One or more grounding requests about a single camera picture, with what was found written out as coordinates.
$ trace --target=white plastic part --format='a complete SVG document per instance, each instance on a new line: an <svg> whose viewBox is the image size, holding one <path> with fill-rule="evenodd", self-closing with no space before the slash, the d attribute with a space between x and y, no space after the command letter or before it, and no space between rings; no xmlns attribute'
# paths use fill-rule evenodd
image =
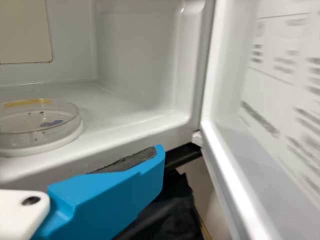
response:
<svg viewBox="0 0 320 240"><path fill-rule="evenodd" d="M44 192L0 189L0 239L30 239L49 210L50 198Z"/></svg>
<svg viewBox="0 0 320 240"><path fill-rule="evenodd" d="M198 145L199 147L203 147L204 141L202 139L202 135L200 131L196 131L192 134L192 141L193 144Z"/></svg>

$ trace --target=open microwave door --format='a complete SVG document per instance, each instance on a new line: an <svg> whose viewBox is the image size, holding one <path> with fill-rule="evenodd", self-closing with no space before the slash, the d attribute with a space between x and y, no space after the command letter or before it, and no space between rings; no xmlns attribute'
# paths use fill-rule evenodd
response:
<svg viewBox="0 0 320 240"><path fill-rule="evenodd" d="M313 19L319 16L319 7L318 4L317 10L315 3L308 1L216 2L200 133L203 158L233 239L301 240L318 239L320 236L317 199L317 190L320 188L314 174L318 166L309 160L303 163L301 156L298 159L297 152L288 153L288 139L294 134L288 127L295 118L284 122L277 131L278 125L272 125L274 121L272 117L271 120L268 118L270 115L266 112L270 109L271 115L287 118L287 112L282 111L281 106L291 95L294 96L289 93L295 83L281 85L280 80L288 82L289 78L285 79L277 70L290 69L282 66L286 65L283 60L292 60L290 54L295 56L298 50L295 50L296 45L291 40L270 45L272 37L264 40L259 38L264 31L272 28L278 34L289 32L295 35L300 30L293 25L317 24ZM291 24L292 31L285 29L288 27L286 24ZM305 39L302 36L296 37L295 41L303 42ZM313 49L314 58L320 60L316 58L319 56L318 49ZM302 59L301 54L298 54L299 60L294 60L298 69L306 64L303 61L307 57ZM273 70L268 70L266 65L270 59L282 60L282 65L272 62L270 65ZM248 81L256 84L257 99L248 100L249 103L246 101L247 95L250 95ZM277 95L279 89L287 91L282 93L282 98ZM258 111L255 106L259 106L261 98L262 108ZM307 118L301 116L301 122L317 125L314 121L316 118L312 118L309 111L298 112ZM297 143L298 140L291 141L291 148L303 145Z"/></svg>

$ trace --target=black fabric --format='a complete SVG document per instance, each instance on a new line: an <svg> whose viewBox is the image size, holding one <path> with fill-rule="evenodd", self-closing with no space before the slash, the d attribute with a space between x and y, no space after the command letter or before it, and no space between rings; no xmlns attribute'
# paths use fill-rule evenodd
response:
<svg viewBox="0 0 320 240"><path fill-rule="evenodd" d="M165 172L163 188L116 240L203 240L192 189L185 174Z"/></svg>

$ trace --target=sticker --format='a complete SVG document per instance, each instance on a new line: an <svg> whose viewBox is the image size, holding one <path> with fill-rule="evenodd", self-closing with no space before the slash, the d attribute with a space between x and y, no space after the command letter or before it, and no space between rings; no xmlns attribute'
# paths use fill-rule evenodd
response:
<svg viewBox="0 0 320 240"><path fill-rule="evenodd" d="M33 98L33 99L26 99L26 100L19 100L19 101L11 101L3 104L5 108L13 108L13 107L21 107L24 105L31 105L31 104L51 104L52 100L47 98Z"/></svg>

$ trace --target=blue plastic part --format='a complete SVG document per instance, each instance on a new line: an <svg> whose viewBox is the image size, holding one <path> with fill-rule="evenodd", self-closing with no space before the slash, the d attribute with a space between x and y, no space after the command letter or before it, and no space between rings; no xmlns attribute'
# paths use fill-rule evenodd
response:
<svg viewBox="0 0 320 240"><path fill-rule="evenodd" d="M165 151L128 170L71 177L48 188L50 212L32 239L112 239L161 191Z"/></svg>

